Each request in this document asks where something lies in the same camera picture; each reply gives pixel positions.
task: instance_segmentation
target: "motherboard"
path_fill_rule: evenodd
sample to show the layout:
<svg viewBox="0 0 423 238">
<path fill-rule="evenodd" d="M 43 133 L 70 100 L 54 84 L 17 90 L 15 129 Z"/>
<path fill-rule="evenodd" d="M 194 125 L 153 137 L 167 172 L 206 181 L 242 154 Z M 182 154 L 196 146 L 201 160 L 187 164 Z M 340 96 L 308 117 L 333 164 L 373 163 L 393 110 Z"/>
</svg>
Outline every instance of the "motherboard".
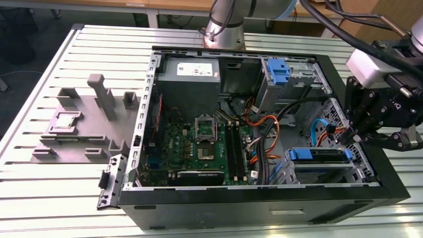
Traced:
<svg viewBox="0 0 423 238">
<path fill-rule="evenodd" d="M 196 135 L 210 135 L 212 132 L 212 142 L 197 140 Z M 166 186 L 169 175 L 179 171 L 221 172 L 221 185 L 248 184 L 246 159 L 241 150 L 250 141 L 248 126 L 226 123 L 212 126 L 208 122 L 196 126 L 194 122 L 170 122 L 165 125 L 162 141 L 159 156 L 146 159 L 150 186 Z"/>
</svg>

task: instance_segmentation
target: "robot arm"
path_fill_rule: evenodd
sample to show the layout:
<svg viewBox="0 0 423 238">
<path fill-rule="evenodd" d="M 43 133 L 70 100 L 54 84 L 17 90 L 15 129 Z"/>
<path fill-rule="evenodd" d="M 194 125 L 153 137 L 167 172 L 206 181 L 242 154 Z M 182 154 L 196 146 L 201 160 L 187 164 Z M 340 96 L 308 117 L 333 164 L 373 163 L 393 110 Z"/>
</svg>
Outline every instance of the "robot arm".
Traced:
<svg viewBox="0 0 423 238">
<path fill-rule="evenodd" d="M 346 66 L 353 74 L 346 80 L 344 111 L 349 128 L 338 137 L 342 145 L 364 141 L 396 151 L 423 148 L 416 126 L 423 122 L 423 17 L 402 31 L 384 16 L 350 14 L 328 5 L 345 19 L 382 29 L 400 36 L 398 41 L 376 41 L 372 47 L 342 31 L 312 7 L 308 0 L 298 0 L 317 21 L 356 50 Z M 277 19 L 288 16 L 296 0 L 214 0 L 210 20 L 204 34 L 204 46 L 218 49 L 244 48 L 242 19 L 256 17 Z M 374 16 L 384 24 L 360 17 Z M 377 133 L 381 127 L 397 127 L 398 132 Z"/>
<path fill-rule="evenodd" d="M 245 17 L 285 18 L 296 0 L 214 0 L 204 34 L 204 46 L 217 49 L 244 48 Z"/>
<path fill-rule="evenodd" d="M 372 46 L 423 70 L 423 17 L 412 26 L 410 35 L 397 41 L 374 41 Z M 349 129 L 340 136 L 341 144 L 365 141 L 377 147 L 408 151 L 423 148 L 416 125 L 423 122 L 423 78 L 354 50 L 346 66 L 353 77 L 346 79 L 345 114 Z M 398 127 L 385 135 L 381 127 Z"/>
</svg>

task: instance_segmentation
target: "blue plastic latch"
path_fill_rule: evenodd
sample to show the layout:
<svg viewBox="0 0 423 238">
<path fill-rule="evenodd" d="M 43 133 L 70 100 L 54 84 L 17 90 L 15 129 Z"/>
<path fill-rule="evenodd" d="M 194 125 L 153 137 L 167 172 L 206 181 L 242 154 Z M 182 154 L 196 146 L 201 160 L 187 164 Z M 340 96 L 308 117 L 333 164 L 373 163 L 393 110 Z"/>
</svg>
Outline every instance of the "blue plastic latch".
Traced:
<svg viewBox="0 0 423 238">
<path fill-rule="evenodd" d="M 312 155 L 309 149 L 293 149 L 296 158 L 300 160 L 312 160 Z"/>
<path fill-rule="evenodd" d="M 350 152 L 350 150 L 349 150 L 349 149 L 345 149 L 345 157 L 346 157 L 348 161 L 350 161 L 350 160 L 352 160 L 352 158 L 353 158 L 353 156 L 352 156 L 352 152 Z"/>
<path fill-rule="evenodd" d="M 285 85 L 289 79 L 289 67 L 282 59 L 268 59 L 268 71 L 274 85 Z"/>
<path fill-rule="evenodd" d="M 296 154 L 292 150 L 289 150 L 289 157 L 290 157 L 290 160 L 296 160 Z"/>
</svg>

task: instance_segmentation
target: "gray power supply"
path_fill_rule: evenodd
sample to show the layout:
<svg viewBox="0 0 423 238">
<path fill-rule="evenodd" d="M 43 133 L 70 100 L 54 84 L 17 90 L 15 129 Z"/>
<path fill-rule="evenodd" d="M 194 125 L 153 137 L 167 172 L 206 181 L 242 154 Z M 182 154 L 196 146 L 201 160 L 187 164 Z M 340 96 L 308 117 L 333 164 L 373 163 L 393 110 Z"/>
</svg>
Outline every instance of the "gray power supply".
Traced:
<svg viewBox="0 0 423 238">
<path fill-rule="evenodd" d="M 163 73 L 157 75 L 163 106 L 175 108 L 183 121 L 201 114 L 213 115 L 220 88 L 216 59 L 169 58 Z"/>
</svg>

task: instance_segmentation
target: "ram slot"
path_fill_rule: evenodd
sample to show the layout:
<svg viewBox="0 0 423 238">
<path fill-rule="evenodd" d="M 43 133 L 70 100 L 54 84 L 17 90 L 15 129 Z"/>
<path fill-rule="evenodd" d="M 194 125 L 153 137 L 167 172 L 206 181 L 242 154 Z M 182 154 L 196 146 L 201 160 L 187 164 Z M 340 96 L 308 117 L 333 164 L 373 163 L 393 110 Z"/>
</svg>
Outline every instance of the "ram slot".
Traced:
<svg viewBox="0 0 423 238">
<path fill-rule="evenodd" d="M 225 138 L 225 154 L 226 154 L 226 166 L 229 179 L 236 178 L 236 163 L 234 163 L 234 153 L 232 145 L 232 126 L 224 126 L 224 138 Z"/>
<path fill-rule="evenodd" d="M 246 179 L 244 169 L 242 148 L 238 135 L 238 126 L 232 128 L 232 148 L 236 164 L 236 176 L 238 180 Z"/>
</svg>

